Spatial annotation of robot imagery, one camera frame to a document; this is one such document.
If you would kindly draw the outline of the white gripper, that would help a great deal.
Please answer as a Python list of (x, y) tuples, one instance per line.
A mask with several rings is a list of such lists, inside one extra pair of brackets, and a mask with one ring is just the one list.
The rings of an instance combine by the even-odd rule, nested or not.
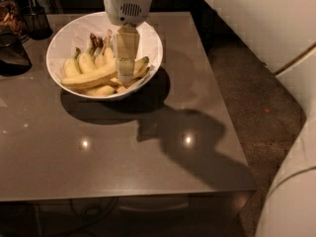
[(136, 26), (146, 20), (151, 3), (152, 0), (104, 0), (110, 21), (121, 26), (114, 35), (116, 66), (121, 82), (132, 79), (140, 41)]

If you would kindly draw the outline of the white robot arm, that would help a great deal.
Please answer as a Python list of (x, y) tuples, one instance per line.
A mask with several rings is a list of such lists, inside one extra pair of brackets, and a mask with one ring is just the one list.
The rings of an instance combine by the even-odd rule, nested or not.
[(255, 237), (316, 237), (316, 0), (202, 1), (268, 65), (306, 115)]

